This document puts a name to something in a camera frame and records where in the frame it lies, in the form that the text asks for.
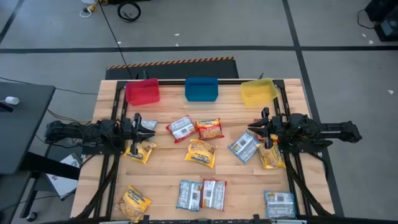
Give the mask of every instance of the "red bin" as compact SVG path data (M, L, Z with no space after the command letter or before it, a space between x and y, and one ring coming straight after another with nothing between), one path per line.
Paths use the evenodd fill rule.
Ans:
M126 85L126 101L133 106L155 103L159 100L159 82L157 78L129 82Z

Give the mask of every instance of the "wooden tabletop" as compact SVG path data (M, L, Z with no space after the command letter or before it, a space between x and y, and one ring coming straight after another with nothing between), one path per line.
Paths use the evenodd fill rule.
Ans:
M93 121L110 119L116 83L117 81L101 82ZM286 79L285 85L291 113L308 114L300 80ZM155 129L156 136L153 139L157 147L152 151L146 165L128 158L121 158L113 204L118 202L128 185L131 184L145 197L152 200L146 215L150 215L150 219L154 220L245 219L252 218L253 214L265 217L264 191L288 192L286 170L264 169L258 151L244 165L227 146L247 130L247 125L252 123L254 118L261 118L263 107L268 106L273 115L275 112L272 102L247 107L241 99L240 85L219 85L219 95L215 102L194 103L187 101L184 88L184 85L160 85L159 102L128 106L128 118L132 118L134 113L140 113L143 119L158 121ZM174 137L165 128L187 114L193 121L221 118L225 137L209 141L218 146L213 169L184 160L189 139L198 139L197 133L175 144ZM302 154L301 158L307 187L326 210L334 213L322 162L308 154ZM71 217L83 210L98 188L102 161L103 156L95 156L82 168ZM228 181L223 212L208 208L203 208L199 212L175 208L178 187L182 179L202 181L211 178ZM298 192L297 195L300 211L303 213L301 193ZM101 215L105 214L107 199L108 190L104 193ZM125 220L126 217L119 210L113 209L112 219Z

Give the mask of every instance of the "black floor stripe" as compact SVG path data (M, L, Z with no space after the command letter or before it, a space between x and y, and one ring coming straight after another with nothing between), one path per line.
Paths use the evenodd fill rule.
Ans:
M398 45L390 46L319 46L300 47L302 51L375 51L375 50L398 50Z
M305 61L304 61L304 57L303 57L303 53L302 53L302 48L300 47L299 37L297 36L296 28L294 26L292 12L290 11L289 3L287 2L287 0L282 0L282 2L283 2L285 13L286 13L286 18L287 18L287 23L288 23L289 29L290 29L290 34L292 35L293 44L294 44L294 48L295 48L295 52L296 52L296 56L297 56L297 60L298 60L298 65L300 67L300 71L302 74L302 78L303 78L303 82L304 82L304 90L307 94L307 100L308 100L308 104L310 107L312 119L314 119L315 121L320 121L317 104L315 102L315 97L313 95L313 91L312 91L312 87L311 87L310 77L308 76L307 67L305 66ZM335 175L333 173L333 169L331 167L330 157L329 157L329 153L328 153L327 149L323 151L323 157L326 161L326 166L328 166L327 167L328 168L328 180L327 181L328 181L328 185L329 185L331 199L333 202L333 207L335 209L336 215L343 217L344 216L343 207L341 205L341 200L340 200L340 196L338 194L336 179L335 179Z
M181 51L394 51L397 46L187 46L187 47L122 47L123 52L181 52ZM62 53L112 53L117 47L62 48L62 49L0 49L0 54L62 54Z
M222 50L293 51L293 46L191 46L191 47L121 47L123 52L179 52ZM54 54L54 53L106 53L119 52L117 47L70 49L0 49L0 54Z
M12 22L14 21L15 17L18 14L19 9L21 8L22 4L24 3L25 0L19 0L17 5L15 6L11 16L8 18L6 25L4 25L1 33L0 33L0 44L2 42L2 40L4 39L4 37L6 36L8 29L10 29L10 26L12 24Z

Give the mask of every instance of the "plastic bin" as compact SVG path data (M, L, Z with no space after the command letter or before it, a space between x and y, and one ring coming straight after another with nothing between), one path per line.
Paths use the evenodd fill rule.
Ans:
M278 92L271 78L263 78L242 83L241 95L244 104L252 106L272 101L278 96Z
M159 82L157 78L126 84L126 101L133 106L155 103L159 100Z
M216 101L218 97L217 78L187 78L185 97L188 101Z

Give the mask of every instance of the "ramen noodle package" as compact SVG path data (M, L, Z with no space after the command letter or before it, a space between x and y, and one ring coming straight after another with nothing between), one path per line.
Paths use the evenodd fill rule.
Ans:
M150 153L152 152L152 148L156 147L155 143L142 141L141 143L137 143L137 154L134 155L130 152L131 141L129 141L127 145L128 147L126 148L123 157L142 162L143 164L147 164Z
M188 115L167 125L166 129L174 135L174 143L184 140L195 132L195 127Z
M155 131L155 128L156 128L156 125L157 125L157 121L142 119L141 120L141 125L142 125L142 127L146 128L146 129Z
M188 153L185 156L185 160L197 162L212 169L216 159L216 148L217 146L208 144L205 141L192 139L191 144L188 146Z
M286 165L279 152L277 143L278 137L274 134L271 134L271 139L273 140L274 145L270 149L266 149L264 143L257 144L257 147L260 150L262 165L265 169L286 168Z
M197 121L196 125L200 140L210 140L224 137L223 133L221 132L221 123L219 118Z
M264 191L266 200L266 217L269 218L295 218L293 195L291 193L279 193Z
M228 148L245 164L256 152L257 144L260 144L260 141L246 131L237 141L228 146Z
M203 180L201 208L224 210L226 181Z
M123 212L133 223L137 223L150 203L151 200L142 196L134 187L129 185L128 190L119 200L116 208Z
M181 180L180 193L178 195L176 208L198 212L200 205L200 191L202 186L203 184L201 182Z

